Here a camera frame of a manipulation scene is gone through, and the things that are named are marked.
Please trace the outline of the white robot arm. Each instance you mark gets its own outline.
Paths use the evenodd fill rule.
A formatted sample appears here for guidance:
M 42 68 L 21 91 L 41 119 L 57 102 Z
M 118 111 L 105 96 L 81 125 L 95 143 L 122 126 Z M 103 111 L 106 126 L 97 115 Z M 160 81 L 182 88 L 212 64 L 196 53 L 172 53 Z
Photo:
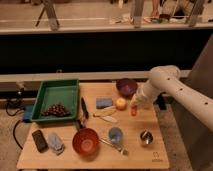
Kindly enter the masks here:
M 180 70 L 174 65 L 152 68 L 148 80 L 138 87 L 130 105 L 149 108 L 158 95 L 166 92 L 213 131 L 213 99 L 183 84 L 179 77 Z

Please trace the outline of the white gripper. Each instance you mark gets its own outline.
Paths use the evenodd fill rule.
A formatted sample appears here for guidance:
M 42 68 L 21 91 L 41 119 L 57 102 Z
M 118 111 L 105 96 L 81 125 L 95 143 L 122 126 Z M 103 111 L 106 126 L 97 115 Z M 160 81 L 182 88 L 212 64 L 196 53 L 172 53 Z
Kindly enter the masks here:
M 151 103 L 148 97 L 144 94 L 143 89 L 139 87 L 133 95 L 130 105 L 132 107 L 149 108 Z

